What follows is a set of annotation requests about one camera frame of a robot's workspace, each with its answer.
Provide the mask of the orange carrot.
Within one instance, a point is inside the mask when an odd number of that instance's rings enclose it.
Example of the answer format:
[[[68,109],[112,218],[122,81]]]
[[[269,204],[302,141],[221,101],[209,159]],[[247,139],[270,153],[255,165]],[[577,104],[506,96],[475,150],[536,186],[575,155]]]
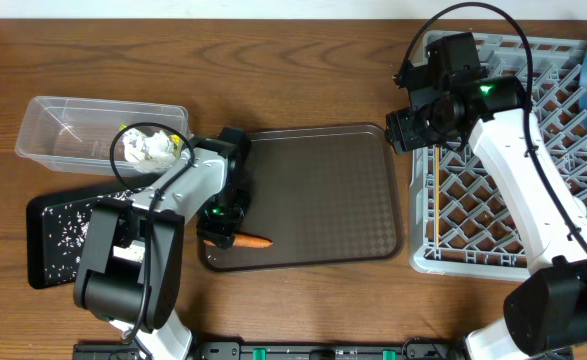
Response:
[[[273,242],[269,239],[247,234],[235,234],[233,240],[222,240],[218,242],[205,239],[204,243],[207,246],[216,246],[222,249],[228,249],[232,247],[264,249],[273,245]]]

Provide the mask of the white tissue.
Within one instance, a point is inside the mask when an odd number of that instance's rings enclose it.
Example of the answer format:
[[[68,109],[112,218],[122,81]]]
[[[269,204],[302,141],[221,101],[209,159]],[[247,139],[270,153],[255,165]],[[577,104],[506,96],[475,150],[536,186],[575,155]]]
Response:
[[[123,154],[127,162],[142,165],[169,166],[177,156],[175,147],[164,130],[145,135],[137,129],[130,129],[121,136]]]

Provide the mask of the white rice grains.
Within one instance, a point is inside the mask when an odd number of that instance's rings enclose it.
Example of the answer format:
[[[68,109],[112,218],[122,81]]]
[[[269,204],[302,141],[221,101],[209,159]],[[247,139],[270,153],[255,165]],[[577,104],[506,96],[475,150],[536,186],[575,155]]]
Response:
[[[94,205],[102,198],[125,200],[129,190],[44,208],[43,273],[47,284],[73,282],[79,269]]]

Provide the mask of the yellow snack wrapper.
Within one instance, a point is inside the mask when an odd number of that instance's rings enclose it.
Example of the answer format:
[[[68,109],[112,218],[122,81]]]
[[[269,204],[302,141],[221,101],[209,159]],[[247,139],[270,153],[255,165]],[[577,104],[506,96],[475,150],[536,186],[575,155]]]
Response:
[[[119,126],[120,131],[122,131],[125,128],[126,128],[126,125],[124,125],[124,124],[121,124]],[[168,139],[175,147],[177,147],[180,144],[180,138],[177,135],[169,135]]]

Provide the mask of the small blue bowl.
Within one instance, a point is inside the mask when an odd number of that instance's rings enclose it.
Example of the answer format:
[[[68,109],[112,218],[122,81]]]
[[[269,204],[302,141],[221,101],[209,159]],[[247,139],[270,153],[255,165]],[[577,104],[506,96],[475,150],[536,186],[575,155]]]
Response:
[[[573,196],[572,199],[574,202],[572,218],[577,219],[580,222],[587,221],[587,208],[584,202],[575,196]]]

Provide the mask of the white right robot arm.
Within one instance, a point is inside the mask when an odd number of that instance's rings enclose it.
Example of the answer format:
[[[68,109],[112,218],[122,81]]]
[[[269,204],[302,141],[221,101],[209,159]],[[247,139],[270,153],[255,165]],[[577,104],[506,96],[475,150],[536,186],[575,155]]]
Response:
[[[466,335],[455,356],[531,359],[587,343],[587,219],[542,142],[521,82],[475,70],[405,70],[394,81],[410,101],[386,117],[395,152],[454,139],[470,146],[524,245],[529,278],[506,297],[502,318]]]

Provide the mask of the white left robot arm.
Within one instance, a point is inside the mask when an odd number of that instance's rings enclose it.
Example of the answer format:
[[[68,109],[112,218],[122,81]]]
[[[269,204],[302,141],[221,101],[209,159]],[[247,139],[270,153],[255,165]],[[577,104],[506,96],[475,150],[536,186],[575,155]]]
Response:
[[[117,344],[77,344],[76,359],[185,359],[192,332],[175,311],[183,233],[229,248],[250,203],[237,181],[251,149],[242,131],[195,138],[157,181],[125,200],[98,201],[89,221],[74,302],[121,330]]]

